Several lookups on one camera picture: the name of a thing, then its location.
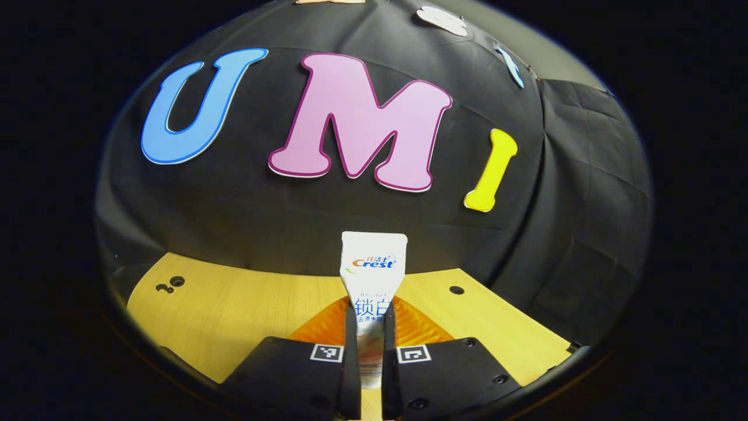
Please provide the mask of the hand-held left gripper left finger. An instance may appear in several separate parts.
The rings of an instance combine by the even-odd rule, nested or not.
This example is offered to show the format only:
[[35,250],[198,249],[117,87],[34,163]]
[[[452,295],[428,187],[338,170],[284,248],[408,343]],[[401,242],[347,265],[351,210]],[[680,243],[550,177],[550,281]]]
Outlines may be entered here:
[[361,418],[354,311],[337,299],[290,338],[268,336],[221,384],[248,420]]

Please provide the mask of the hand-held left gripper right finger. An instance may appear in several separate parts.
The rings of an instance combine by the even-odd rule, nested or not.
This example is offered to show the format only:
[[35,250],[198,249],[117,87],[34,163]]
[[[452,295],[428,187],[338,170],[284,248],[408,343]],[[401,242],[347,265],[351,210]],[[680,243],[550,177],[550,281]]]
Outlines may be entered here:
[[385,314],[384,419],[465,420],[520,390],[477,338],[456,339],[416,307],[393,299]]

